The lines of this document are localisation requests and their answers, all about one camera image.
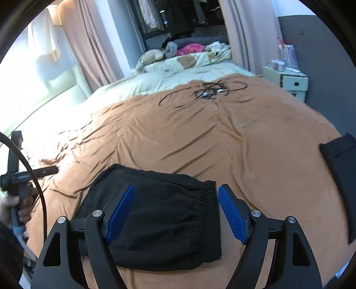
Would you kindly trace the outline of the brown blanket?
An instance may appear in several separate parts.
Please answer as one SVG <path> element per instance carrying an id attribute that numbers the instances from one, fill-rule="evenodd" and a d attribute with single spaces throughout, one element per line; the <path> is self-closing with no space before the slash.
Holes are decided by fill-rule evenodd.
<path id="1" fill-rule="evenodd" d="M 323 283 L 349 261 L 342 197 L 319 151 L 339 136 L 322 114 L 258 76 L 228 75 L 231 92 L 194 99 L 202 82 L 119 100 L 123 85 L 97 90 L 76 110 L 54 108 L 50 131 L 25 148 L 43 180 L 47 221 L 72 217 L 97 175 L 112 164 L 228 184 L 268 217 L 297 218 Z"/>

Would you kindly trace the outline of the bear print pillow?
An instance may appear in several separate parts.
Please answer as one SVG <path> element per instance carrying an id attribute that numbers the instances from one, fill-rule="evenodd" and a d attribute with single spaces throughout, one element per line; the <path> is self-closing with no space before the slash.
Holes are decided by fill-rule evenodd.
<path id="1" fill-rule="evenodd" d="M 210 57 L 207 52 L 197 52 L 157 61 L 156 63 L 144 66 L 144 72 L 181 72 L 195 67 L 204 67 L 231 59 L 231 50 L 223 51 L 220 55 Z"/>

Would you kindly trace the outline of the black shorts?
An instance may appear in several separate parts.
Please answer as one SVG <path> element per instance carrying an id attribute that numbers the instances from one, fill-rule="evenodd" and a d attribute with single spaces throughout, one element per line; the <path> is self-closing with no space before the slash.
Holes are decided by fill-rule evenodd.
<path id="1" fill-rule="evenodd" d="M 192 270 L 221 258 L 214 181 L 113 164 L 96 177 L 75 219 L 103 209 L 126 184 L 135 187 L 136 197 L 119 238 L 109 247 L 117 266 L 146 271 Z"/>

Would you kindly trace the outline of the white patterned cloth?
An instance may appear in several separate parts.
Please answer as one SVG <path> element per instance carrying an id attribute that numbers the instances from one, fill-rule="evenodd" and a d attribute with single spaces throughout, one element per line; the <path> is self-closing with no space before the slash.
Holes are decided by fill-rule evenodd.
<path id="1" fill-rule="evenodd" d="M 204 51 L 207 53 L 210 59 L 215 59 L 221 56 L 224 52 L 230 51 L 231 47 L 226 43 L 220 41 L 213 42 L 204 47 Z"/>

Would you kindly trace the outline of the right pink curtain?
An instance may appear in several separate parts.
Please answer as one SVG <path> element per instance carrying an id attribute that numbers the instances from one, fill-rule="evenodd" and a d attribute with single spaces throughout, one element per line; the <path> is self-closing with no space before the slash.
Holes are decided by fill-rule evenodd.
<path id="1" fill-rule="evenodd" d="M 271 0 L 222 0 L 232 60 L 238 66 L 262 73 L 262 67 L 280 57 L 280 24 Z"/>

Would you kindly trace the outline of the beige plush toy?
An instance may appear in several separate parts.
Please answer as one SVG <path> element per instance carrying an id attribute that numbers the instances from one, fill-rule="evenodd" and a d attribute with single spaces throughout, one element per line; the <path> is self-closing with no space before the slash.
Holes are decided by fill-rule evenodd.
<path id="1" fill-rule="evenodd" d="M 136 70 L 142 70 L 144 66 L 161 61 L 164 58 L 164 53 L 160 49 L 151 49 L 142 54 L 135 67 Z"/>

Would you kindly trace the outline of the striped bag on nightstand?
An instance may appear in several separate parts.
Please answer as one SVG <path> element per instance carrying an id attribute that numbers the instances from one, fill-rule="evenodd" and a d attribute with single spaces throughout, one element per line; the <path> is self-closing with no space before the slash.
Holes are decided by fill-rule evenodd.
<path id="1" fill-rule="evenodd" d="M 299 70 L 299 62 L 297 60 L 297 54 L 292 44 L 285 44 L 281 38 L 278 38 L 279 50 L 281 53 L 282 61 L 286 66 Z"/>

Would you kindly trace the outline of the white nightstand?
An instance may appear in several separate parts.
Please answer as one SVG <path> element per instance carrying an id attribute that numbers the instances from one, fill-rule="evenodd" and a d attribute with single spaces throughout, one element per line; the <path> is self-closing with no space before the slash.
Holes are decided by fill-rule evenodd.
<path id="1" fill-rule="evenodd" d="M 278 71 L 268 66 L 263 66 L 262 72 L 265 79 L 283 88 L 298 100 L 305 102 L 309 86 L 309 78 L 305 73 L 290 70 Z"/>

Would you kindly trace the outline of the pink curtain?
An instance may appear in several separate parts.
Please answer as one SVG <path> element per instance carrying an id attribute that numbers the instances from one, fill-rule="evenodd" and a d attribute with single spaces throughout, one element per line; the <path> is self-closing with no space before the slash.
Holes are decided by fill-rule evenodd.
<path id="1" fill-rule="evenodd" d="M 232 60 L 238 66 L 262 73 L 262 67 L 280 57 L 280 24 L 271 0 L 222 0 Z"/>
<path id="2" fill-rule="evenodd" d="M 62 28 L 91 90 L 124 77 L 94 1 L 62 1 Z"/>

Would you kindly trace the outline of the folded black garment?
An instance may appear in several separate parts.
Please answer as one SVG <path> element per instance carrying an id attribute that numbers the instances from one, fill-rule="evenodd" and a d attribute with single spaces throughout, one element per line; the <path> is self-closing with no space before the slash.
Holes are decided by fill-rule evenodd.
<path id="1" fill-rule="evenodd" d="M 345 134 L 326 144 L 320 144 L 319 150 L 335 180 L 342 196 L 348 219 L 348 243 L 355 240 L 355 137 Z"/>

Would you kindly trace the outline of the pink fluffy item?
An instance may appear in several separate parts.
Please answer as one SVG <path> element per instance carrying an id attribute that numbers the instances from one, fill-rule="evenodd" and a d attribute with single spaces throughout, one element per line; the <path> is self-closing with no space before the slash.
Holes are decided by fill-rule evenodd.
<path id="1" fill-rule="evenodd" d="M 205 46 L 200 43 L 190 43 L 177 50 L 176 56 L 204 52 Z"/>

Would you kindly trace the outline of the grey plush toy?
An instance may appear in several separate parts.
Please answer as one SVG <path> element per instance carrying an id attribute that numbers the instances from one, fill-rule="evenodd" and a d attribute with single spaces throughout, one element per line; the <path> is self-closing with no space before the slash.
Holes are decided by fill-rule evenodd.
<path id="1" fill-rule="evenodd" d="M 175 42 L 168 42 L 164 50 L 164 56 L 166 59 L 173 58 L 176 56 L 178 50 L 178 45 Z"/>

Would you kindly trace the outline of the left pink curtain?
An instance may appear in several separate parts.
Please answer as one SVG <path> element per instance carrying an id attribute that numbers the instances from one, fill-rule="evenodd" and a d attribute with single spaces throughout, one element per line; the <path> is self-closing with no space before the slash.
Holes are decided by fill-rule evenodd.
<path id="1" fill-rule="evenodd" d="M 62 28 L 91 90 L 124 77 L 94 1 L 62 1 Z"/>

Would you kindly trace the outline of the cream bed sheet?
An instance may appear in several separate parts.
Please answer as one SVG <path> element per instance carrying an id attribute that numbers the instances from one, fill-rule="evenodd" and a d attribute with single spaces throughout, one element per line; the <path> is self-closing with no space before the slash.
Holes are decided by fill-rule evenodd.
<path id="1" fill-rule="evenodd" d="M 213 81 L 234 73 L 254 76 L 252 72 L 230 61 L 190 68 L 181 72 L 147 72 L 99 88 L 81 104 L 81 107 L 95 110 L 127 100 L 136 95 L 147 95 L 170 90 L 175 86 L 186 84 L 190 81 Z"/>

